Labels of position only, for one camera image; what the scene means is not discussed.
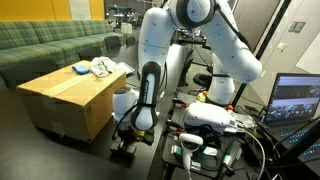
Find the laptop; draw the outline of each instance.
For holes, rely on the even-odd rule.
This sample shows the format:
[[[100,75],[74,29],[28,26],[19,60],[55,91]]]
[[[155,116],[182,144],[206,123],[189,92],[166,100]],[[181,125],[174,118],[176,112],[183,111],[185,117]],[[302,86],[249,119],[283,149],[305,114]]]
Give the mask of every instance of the laptop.
[[[320,74],[278,73],[262,127],[282,141],[314,119],[319,100]],[[289,144],[297,142],[311,127],[312,123],[290,136]]]

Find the green couch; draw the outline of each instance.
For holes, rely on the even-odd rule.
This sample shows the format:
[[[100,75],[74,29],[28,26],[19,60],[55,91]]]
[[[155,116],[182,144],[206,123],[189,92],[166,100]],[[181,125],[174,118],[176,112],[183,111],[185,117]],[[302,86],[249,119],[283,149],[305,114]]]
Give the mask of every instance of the green couch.
[[[104,38],[111,35],[123,42],[123,35],[112,32],[105,20],[0,22],[0,68],[42,57],[62,68],[79,61],[82,48],[105,51]]]

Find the screen display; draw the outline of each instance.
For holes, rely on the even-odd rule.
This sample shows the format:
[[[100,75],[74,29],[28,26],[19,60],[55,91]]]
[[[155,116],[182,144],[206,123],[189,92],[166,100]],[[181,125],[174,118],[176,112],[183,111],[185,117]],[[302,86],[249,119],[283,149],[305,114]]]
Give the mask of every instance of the screen display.
[[[275,79],[266,122],[313,117],[320,99],[320,75],[281,74]]]

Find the floor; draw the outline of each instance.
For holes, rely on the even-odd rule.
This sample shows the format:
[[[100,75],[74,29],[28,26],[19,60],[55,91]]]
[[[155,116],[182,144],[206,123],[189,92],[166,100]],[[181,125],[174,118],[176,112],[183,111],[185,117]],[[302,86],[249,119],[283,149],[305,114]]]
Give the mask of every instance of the floor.
[[[139,29],[132,34],[139,39]],[[211,53],[196,46],[195,62],[209,62]],[[197,73],[203,73],[205,67],[192,64],[187,74],[188,86],[179,87],[179,91],[187,93],[199,88],[192,82]],[[138,85],[137,78],[131,78],[130,84]],[[167,95],[159,105],[165,119],[172,96]],[[261,103],[252,88],[247,86],[238,105],[250,105],[261,109]],[[74,141],[35,129],[28,119],[23,104],[12,93],[0,93],[0,179],[49,179],[49,180],[89,180],[89,179],[146,179],[157,144],[139,145],[135,159],[111,156],[109,151],[111,133],[114,123],[109,121],[101,133],[91,143]],[[161,133],[163,122],[157,125],[156,134]],[[206,179],[193,175],[194,180]],[[173,180],[188,179],[185,171],[177,169]]]

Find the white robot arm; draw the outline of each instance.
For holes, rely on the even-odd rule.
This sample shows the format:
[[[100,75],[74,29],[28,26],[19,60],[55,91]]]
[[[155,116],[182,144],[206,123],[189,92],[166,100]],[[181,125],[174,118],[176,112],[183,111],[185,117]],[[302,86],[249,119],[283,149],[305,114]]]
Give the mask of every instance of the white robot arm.
[[[149,130],[157,123],[157,91],[172,34],[178,28],[195,27],[201,27],[213,55],[216,55],[207,94],[210,102],[218,105],[216,109],[224,109],[222,107],[229,103],[234,92],[233,80],[248,83],[260,74],[261,63],[232,30],[237,30],[237,26],[226,0],[169,0],[163,8],[149,9],[142,23],[139,39],[141,91],[130,120],[136,129]],[[213,124],[221,123],[210,119]],[[197,121],[200,122],[187,119],[186,123],[201,124],[201,119]]]

